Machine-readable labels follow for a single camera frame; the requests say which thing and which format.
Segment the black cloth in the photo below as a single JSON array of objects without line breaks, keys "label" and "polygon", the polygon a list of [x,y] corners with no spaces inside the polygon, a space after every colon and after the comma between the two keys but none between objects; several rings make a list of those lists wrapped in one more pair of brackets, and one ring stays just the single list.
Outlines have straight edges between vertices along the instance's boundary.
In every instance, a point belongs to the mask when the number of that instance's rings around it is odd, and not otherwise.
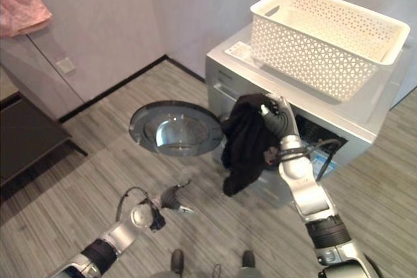
[{"label": "black cloth", "polygon": [[271,99],[263,94],[241,96],[230,117],[221,124],[227,138],[222,163],[231,171],[223,183],[223,192],[228,196],[256,181],[266,165],[263,152],[271,146],[278,147],[278,138],[266,128],[259,114],[262,104],[274,112]]}]

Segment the front-loading washing machine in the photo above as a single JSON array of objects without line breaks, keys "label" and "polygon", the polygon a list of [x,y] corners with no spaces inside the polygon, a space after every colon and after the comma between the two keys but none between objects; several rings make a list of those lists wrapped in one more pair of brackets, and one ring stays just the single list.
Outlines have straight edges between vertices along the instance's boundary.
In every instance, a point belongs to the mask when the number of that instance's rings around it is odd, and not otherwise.
[{"label": "front-loading washing machine", "polygon": [[[341,142],[325,175],[363,154],[375,141],[407,67],[380,71],[349,101],[339,102],[252,59],[251,29],[251,25],[243,28],[207,54],[208,110],[177,101],[149,104],[132,117],[134,140],[153,152],[172,156],[213,150],[214,160],[220,161],[225,143],[220,122],[229,116],[239,96],[263,93],[287,99],[305,144],[331,138]],[[315,175],[329,153],[325,146],[310,156]],[[279,194],[289,196],[284,185],[276,172],[264,171],[250,188],[268,200],[278,200]]]}]

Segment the pink towel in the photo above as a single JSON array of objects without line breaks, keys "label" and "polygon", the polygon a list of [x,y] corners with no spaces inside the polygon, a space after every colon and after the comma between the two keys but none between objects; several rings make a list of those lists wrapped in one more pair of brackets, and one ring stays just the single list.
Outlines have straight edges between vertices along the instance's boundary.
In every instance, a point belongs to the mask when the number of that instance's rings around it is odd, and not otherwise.
[{"label": "pink towel", "polygon": [[0,0],[0,37],[37,31],[51,19],[42,0]]}]

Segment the electrical outlet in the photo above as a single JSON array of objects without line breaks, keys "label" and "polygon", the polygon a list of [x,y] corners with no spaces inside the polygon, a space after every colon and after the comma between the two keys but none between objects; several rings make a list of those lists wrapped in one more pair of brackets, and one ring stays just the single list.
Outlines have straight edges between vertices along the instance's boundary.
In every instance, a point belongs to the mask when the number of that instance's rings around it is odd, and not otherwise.
[{"label": "electrical outlet", "polygon": [[61,61],[58,61],[57,66],[61,70],[61,72],[64,74],[67,74],[76,69],[76,67],[74,66],[74,63],[72,63],[68,57],[62,59]]}]

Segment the plastic basket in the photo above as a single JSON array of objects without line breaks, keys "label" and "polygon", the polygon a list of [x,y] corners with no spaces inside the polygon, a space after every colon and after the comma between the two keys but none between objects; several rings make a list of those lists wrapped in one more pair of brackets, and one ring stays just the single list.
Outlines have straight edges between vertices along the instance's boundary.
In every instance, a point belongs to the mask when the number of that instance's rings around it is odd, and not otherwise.
[{"label": "plastic basket", "polygon": [[410,27],[342,0],[261,0],[252,55],[341,102],[389,70]]}]

